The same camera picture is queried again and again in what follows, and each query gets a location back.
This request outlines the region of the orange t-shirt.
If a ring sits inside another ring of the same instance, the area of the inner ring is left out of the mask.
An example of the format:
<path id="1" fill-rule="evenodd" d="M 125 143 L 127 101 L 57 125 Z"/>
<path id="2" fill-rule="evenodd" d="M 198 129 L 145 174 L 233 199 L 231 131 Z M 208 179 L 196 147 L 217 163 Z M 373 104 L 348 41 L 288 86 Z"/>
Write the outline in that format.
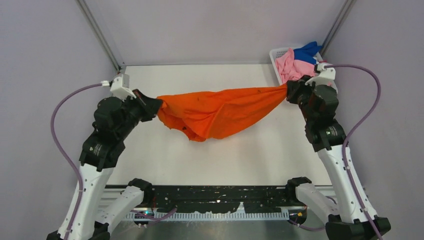
<path id="1" fill-rule="evenodd" d="M 158 96 L 159 120 L 190 141 L 224 139 L 267 116 L 287 96 L 286 84 Z"/>

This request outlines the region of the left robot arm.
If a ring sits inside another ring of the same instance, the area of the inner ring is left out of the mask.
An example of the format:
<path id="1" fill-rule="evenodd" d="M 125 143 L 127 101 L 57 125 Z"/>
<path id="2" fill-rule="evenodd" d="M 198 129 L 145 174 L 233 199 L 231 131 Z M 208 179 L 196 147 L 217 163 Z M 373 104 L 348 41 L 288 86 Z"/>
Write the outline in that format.
<path id="1" fill-rule="evenodd" d="M 60 228 L 47 235 L 48 240 L 108 240 L 133 208 L 153 202 L 152 184 L 134 178 L 112 204 L 99 210 L 104 189 L 125 149 L 125 139 L 140 122 L 153 120 L 162 104 L 162 100 L 137 89 L 124 99 L 110 96 L 97 104 L 94 130 L 83 143 L 78 160 L 70 208 Z"/>

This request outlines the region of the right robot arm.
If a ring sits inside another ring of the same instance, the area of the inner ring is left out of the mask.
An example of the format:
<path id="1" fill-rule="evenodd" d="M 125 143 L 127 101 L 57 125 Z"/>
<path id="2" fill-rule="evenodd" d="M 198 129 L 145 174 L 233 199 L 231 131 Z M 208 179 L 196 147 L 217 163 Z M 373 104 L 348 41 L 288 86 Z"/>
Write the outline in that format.
<path id="1" fill-rule="evenodd" d="M 335 200 L 321 193 L 307 177 L 288 180 L 285 198 L 291 205 L 305 204 L 323 222 L 330 240 L 381 240 L 391 230 L 378 215 L 356 174 L 347 136 L 335 118 L 337 91 L 328 84 L 308 84 L 309 77 L 288 81 L 286 100 L 299 107 L 305 135 L 323 163 Z"/>

